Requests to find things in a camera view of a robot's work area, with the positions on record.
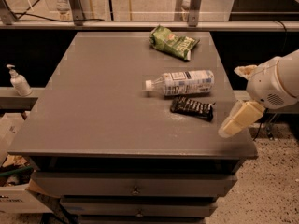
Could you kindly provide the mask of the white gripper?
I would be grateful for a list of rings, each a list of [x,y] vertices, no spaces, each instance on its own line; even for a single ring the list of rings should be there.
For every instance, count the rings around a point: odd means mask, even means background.
[[[218,130],[228,138],[260,119],[266,108],[279,109],[298,102],[298,57],[274,57],[260,65],[238,66],[234,72],[249,80],[246,91],[255,101],[237,101]]]

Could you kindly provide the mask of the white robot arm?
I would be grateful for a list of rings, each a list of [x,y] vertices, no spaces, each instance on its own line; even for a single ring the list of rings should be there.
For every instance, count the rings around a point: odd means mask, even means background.
[[[250,99],[235,103],[218,130],[223,138],[248,128],[266,109],[280,109],[298,102],[299,50],[259,65],[238,66],[235,73],[248,81],[246,92]]]

